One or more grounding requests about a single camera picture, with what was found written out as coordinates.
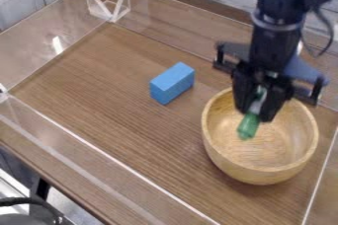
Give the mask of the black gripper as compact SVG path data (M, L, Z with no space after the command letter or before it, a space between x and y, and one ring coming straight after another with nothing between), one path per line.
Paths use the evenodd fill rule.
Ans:
M300 56L304 42L304 23L290 25L254 24L251 43L218 41L214 67L233 78L235 107L246 113L259 87L267 89L259 118L271 122L283 103L297 98L310 105L329 80Z

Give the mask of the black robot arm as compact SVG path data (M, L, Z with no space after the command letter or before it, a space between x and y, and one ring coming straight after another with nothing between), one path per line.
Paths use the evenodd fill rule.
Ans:
M274 120L283 103L293 98L310 105L318 103L329 80L302 60L306 48L304 24L313 13L329 20L321 7L330 0L258 0L253 12L251 43L215 43L213 65L231 75L235 108L253 113L259 121Z

